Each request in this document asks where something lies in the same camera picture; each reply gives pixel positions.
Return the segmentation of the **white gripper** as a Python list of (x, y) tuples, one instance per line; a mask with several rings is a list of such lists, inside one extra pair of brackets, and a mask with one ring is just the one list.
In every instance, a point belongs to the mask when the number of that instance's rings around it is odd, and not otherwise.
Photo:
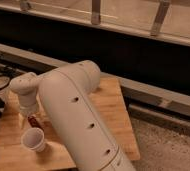
[(18, 125), (20, 129), (23, 129), (25, 126), (25, 123), (27, 122), (27, 117), (34, 114), (34, 117), (36, 119), (37, 125), (39, 128), (43, 128), (42, 121), (40, 119), (40, 114), (37, 113), (39, 111), (39, 105), (38, 103), (26, 105), (21, 103), (19, 106), (20, 113), (18, 114)]

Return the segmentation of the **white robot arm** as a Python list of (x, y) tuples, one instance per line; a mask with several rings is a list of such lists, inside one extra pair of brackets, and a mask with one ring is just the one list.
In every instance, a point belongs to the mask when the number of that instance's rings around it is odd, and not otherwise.
[(25, 73), (11, 80), (10, 89), (22, 115), (45, 111), (80, 171), (136, 171), (88, 97), (99, 84), (98, 65), (84, 60)]

